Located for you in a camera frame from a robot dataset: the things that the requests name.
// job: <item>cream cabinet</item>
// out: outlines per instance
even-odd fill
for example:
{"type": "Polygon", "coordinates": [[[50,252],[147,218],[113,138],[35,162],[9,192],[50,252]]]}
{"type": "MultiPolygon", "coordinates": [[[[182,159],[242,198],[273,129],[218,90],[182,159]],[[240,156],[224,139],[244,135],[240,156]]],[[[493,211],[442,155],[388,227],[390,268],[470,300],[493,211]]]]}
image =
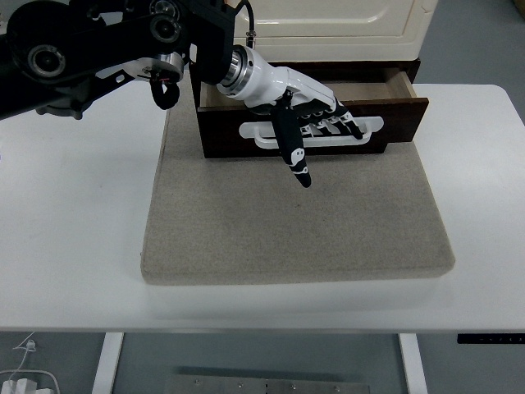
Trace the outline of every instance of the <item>cream cabinet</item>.
{"type": "MultiPolygon", "coordinates": [[[[250,2],[257,50],[272,62],[416,59],[437,4],[437,0],[250,2]]],[[[244,9],[235,28],[239,44],[247,30],[244,9]]]]}

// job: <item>white robotic hand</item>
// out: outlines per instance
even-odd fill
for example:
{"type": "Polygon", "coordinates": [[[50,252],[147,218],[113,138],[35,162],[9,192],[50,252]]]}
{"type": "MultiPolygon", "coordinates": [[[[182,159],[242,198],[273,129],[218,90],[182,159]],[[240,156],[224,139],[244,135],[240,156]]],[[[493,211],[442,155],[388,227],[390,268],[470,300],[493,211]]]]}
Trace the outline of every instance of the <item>white robotic hand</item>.
{"type": "Polygon", "coordinates": [[[331,89],[288,67],[269,65],[251,48],[234,47],[228,75],[217,88],[232,99],[244,101],[252,112],[271,115],[281,156],[304,187],[312,180],[303,138],[313,136],[313,127],[324,135],[336,130],[340,135],[363,138],[354,118],[331,89]]]}

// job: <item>white drawer handle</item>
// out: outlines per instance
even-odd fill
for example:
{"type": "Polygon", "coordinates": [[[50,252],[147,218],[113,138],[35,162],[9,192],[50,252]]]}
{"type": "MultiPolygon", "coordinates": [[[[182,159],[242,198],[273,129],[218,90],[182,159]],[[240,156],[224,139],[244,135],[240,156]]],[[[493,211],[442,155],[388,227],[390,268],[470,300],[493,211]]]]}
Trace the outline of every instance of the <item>white drawer handle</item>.
{"type": "MultiPolygon", "coordinates": [[[[314,133],[311,137],[303,138],[305,148],[327,147],[327,146],[353,146],[366,144],[372,133],[379,131],[384,125],[382,117],[356,117],[355,123],[363,132],[363,139],[357,140],[352,135],[340,135],[334,127],[331,131],[334,135],[326,136],[313,127],[314,133]]],[[[279,149],[272,123],[269,121],[247,122],[240,125],[239,134],[244,139],[253,138],[255,144],[262,149],[279,149]]]]}

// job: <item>open drawer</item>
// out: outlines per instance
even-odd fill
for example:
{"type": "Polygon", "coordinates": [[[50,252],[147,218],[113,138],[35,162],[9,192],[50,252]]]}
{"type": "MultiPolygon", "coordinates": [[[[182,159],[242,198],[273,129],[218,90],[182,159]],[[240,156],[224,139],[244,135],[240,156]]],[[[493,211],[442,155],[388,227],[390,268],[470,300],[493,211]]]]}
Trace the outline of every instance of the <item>open drawer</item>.
{"type": "MultiPolygon", "coordinates": [[[[428,99],[418,98],[412,82],[419,61],[413,62],[297,62],[288,66],[320,80],[354,117],[381,117],[382,128],[366,144],[306,148],[307,154],[383,153],[390,143],[412,141],[427,110],[428,99]]],[[[245,122],[269,121],[251,113],[242,102],[201,83],[190,66],[199,130],[206,158],[246,158],[279,155],[240,135],[245,122]]]]}

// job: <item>black robotic finger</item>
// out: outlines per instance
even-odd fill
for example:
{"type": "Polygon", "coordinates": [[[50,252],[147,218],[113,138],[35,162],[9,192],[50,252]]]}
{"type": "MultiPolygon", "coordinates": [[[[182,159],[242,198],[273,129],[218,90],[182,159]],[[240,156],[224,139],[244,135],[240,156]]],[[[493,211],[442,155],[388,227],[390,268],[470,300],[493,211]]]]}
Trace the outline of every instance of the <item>black robotic finger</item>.
{"type": "Polygon", "coordinates": [[[149,80],[153,101],[161,109],[173,108],[178,103],[180,90],[176,81],[176,78],[163,71],[152,75],[149,80]]]}
{"type": "Polygon", "coordinates": [[[325,136],[332,135],[330,132],[330,129],[328,129],[328,125],[325,122],[326,117],[323,116],[324,112],[317,112],[312,115],[311,123],[315,126],[316,129],[318,129],[321,134],[325,136]]]}
{"type": "Polygon", "coordinates": [[[336,110],[331,112],[333,119],[338,119],[332,124],[337,127],[342,135],[352,135],[356,140],[363,139],[363,133],[355,123],[354,117],[350,111],[341,102],[337,102],[336,110]]]}
{"type": "Polygon", "coordinates": [[[363,133],[359,129],[359,126],[355,123],[354,120],[347,121],[345,125],[350,129],[350,132],[354,136],[356,140],[362,140],[363,139],[363,133]]]}
{"type": "Polygon", "coordinates": [[[308,172],[304,154],[303,136],[301,134],[299,120],[290,107],[291,94],[277,100],[277,104],[270,112],[273,130],[276,134],[277,144],[281,156],[295,177],[303,187],[310,187],[312,178],[308,172]]]}
{"type": "Polygon", "coordinates": [[[298,121],[303,138],[313,137],[312,127],[310,126],[310,116],[300,117],[298,121]]]}
{"type": "Polygon", "coordinates": [[[341,121],[341,119],[331,121],[331,124],[340,132],[341,135],[352,135],[350,129],[341,121]]]}

